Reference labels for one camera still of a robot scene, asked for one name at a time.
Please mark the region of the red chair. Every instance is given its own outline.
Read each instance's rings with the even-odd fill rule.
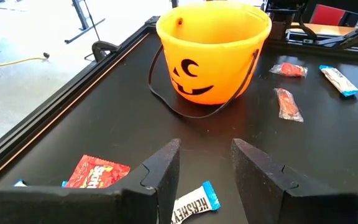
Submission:
[[[338,26],[344,14],[345,11],[342,9],[318,4],[314,9],[310,23]]]

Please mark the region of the yellow cable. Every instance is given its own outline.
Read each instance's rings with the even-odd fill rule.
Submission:
[[[13,62],[0,63],[0,66],[13,65],[16,63],[26,62],[29,60],[44,60],[44,59],[47,59],[47,57],[31,57],[31,58],[26,58],[26,59],[22,59],[22,60],[16,60]]]

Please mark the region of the concrete floor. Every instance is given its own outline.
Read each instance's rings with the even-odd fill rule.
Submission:
[[[202,0],[180,0],[180,4]],[[258,4],[261,0],[241,0]],[[71,80],[90,61],[93,30],[70,44],[80,26],[70,0],[24,0],[0,9],[0,63],[50,54],[49,60],[0,67],[0,138]],[[89,4],[102,40],[120,44],[148,18],[170,9],[168,0],[93,0]]]

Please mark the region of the candy bar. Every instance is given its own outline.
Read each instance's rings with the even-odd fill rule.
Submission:
[[[327,65],[320,65],[320,70],[344,96],[352,96],[358,93],[358,89],[338,69]]]
[[[175,200],[171,224],[181,224],[192,214],[217,210],[221,207],[211,182]]]

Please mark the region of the wrapped candy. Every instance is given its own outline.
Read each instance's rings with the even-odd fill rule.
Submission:
[[[171,224],[181,224],[192,214],[215,211],[221,207],[210,181],[175,200]]]
[[[344,96],[353,96],[358,93],[358,88],[356,88],[338,69],[327,65],[320,65],[320,70]]]
[[[64,187],[91,189],[109,187],[125,177],[130,169],[129,166],[84,155]]]
[[[281,63],[279,65],[274,65],[270,72],[283,75],[286,77],[305,77],[308,73],[308,68],[293,65],[291,63]]]
[[[278,104],[280,105],[280,113],[278,114],[278,117],[303,122],[302,115],[292,94],[283,88],[275,88],[274,91],[277,94]]]

